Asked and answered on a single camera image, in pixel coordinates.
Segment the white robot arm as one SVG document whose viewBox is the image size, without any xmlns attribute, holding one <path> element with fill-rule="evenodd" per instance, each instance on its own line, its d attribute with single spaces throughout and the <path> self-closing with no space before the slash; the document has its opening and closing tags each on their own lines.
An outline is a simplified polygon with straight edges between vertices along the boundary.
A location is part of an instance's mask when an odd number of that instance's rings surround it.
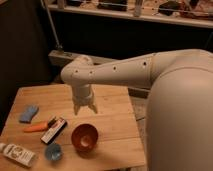
<svg viewBox="0 0 213 171">
<path fill-rule="evenodd" d="M 95 65 L 81 55 L 61 71 L 74 109 L 94 106 L 93 84 L 149 90 L 149 171 L 213 171 L 213 52 L 184 49 Z"/>
</svg>

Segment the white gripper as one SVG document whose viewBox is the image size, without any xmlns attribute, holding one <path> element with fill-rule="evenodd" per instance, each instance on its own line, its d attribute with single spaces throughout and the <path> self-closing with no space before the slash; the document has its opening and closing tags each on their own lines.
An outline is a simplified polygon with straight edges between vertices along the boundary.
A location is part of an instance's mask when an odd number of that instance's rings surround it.
<svg viewBox="0 0 213 171">
<path fill-rule="evenodd" d="M 97 106 L 92 104 L 94 101 L 94 93 L 90 84 L 72 86 L 72 99 L 74 102 L 74 114 L 77 116 L 81 106 L 88 106 L 94 112 L 98 113 Z"/>
</svg>

